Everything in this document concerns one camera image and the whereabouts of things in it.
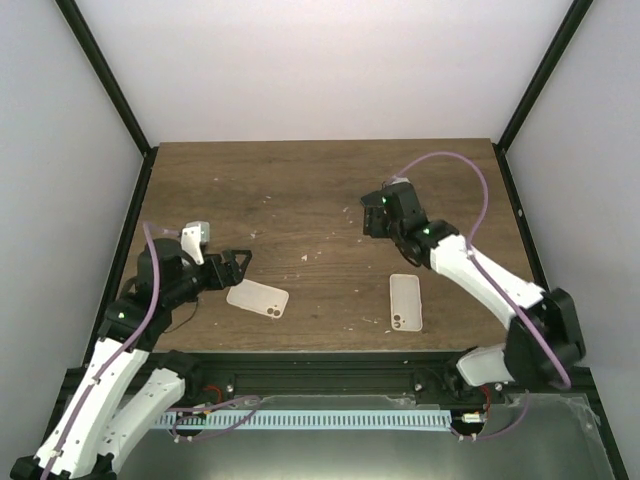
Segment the beige phone case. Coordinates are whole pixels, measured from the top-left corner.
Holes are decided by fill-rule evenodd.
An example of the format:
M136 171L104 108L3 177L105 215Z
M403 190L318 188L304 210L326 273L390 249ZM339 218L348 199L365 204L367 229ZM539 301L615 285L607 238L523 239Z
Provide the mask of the beige phone case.
M288 300L287 291L248 279L231 287L226 297L233 307L273 319L283 315Z
M392 274L389 278L391 326L398 332L423 328L420 280L416 275Z

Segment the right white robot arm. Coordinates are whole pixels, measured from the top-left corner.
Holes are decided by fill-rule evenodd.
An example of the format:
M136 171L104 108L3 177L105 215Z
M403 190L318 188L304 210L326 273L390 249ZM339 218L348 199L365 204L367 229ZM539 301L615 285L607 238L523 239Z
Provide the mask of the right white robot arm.
M389 239L403 258L454 282L503 325L506 338L455 358L444 378L447 396L472 399L480 386L516 383L567 390L570 369L586 354L571 295L546 290L495 263L450 223L429 218L414 186L397 182L364 195L363 233Z

